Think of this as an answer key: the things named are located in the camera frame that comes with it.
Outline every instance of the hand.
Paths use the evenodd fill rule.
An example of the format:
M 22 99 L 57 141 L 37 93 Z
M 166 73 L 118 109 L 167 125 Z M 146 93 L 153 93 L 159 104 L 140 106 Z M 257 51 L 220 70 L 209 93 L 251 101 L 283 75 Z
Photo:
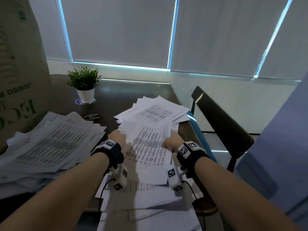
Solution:
M 172 150 L 176 150 L 184 143 L 185 141 L 179 136 L 175 131 L 171 131 L 171 136 L 166 138 L 162 143 L 162 147 L 166 147 Z
M 108 139 L 116 141 L 121 146 L 121 150 L 126 145 L 126 134 L 121 134 L 119 130 L 114 130 L 108 135 Z

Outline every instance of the black cable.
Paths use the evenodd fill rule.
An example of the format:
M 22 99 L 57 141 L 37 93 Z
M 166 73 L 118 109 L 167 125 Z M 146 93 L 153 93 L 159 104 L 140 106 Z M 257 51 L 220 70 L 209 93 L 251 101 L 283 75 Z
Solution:
M 99 198 L 98 212 L 100 212 L 100 206 L 101 206 L 101 204 L 102 204 L 102 195 L 103 195 L 103 191 L 104 191 L 105 187 L 107 186 L 107 184 L 108 184 L 109 182 L 111 182 L 111 181 L 115 181 L 115 179 L 112 178 L 112 179 L 110 179 L 108 182 L 106 182 L 106 184 L 104 185 L 104 187 L 103 187 L 103 189 L 102 189 L 102 192 L 101 192 L 100 198 Z
M 190 187 L 190 189 L 191 189 L 191 191 L 192 191 L 192 193 L 193 193 L 194 197 L 195 197 L 195 198 L 196 198 L 196 200 L 197 200 L 197 196 L 195 195 L 195 193 L 194 193 L 194 191 L 193 191 L 193 189 L 192 189 L 191 185 L 190 185 L 187 181 L 182 181 L 182 183 L 184 183 L 184 182 L 186 182 L 186 183 L 189 185 L 189 187 Z M 206 226 L 205 226 L 205 218 L 204 218 L 204 213 L 203 213 L 203 209 L 202 209 L 202 208 L 201 208 L 201 212 L 202 212 L 202 216 L 203 216 L 203 224 L 204 224 L 204 229 L 203 229 L 203 230 L 206 230 Z

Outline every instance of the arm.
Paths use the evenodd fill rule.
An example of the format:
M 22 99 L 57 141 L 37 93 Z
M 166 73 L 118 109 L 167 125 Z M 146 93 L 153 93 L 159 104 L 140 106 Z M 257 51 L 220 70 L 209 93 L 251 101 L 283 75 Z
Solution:
M 109 139 L 123 149 L 125 134 L 115 130 Z M 0 224 L 0 230 L 73 230 L 109 165 L 98 152 L 62 174 Z
M 175 132 L 163 145 L 177 150 L 183 139 Z M 237 231 L 298 230 L 296 225 L 255 189 L 207 157 L 195 163 L 195 173 L 218 209 Z

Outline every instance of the cardboard box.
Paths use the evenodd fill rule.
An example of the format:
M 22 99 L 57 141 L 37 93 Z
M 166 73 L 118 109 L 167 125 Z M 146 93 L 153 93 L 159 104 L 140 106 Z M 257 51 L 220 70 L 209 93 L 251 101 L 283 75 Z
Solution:
M 0 154 L 16 131 L 28 132 L 50 101 L 51 81 L 28 0 L 0 0 Z

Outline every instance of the white flower pot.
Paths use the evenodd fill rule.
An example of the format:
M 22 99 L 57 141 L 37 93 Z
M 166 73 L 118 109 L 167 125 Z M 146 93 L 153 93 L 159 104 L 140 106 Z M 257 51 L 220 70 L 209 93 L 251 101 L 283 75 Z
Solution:
M 82 103 L 92 103 L 94 101 L 94 89 L 87 91 L 77 90 L 77 93 Z

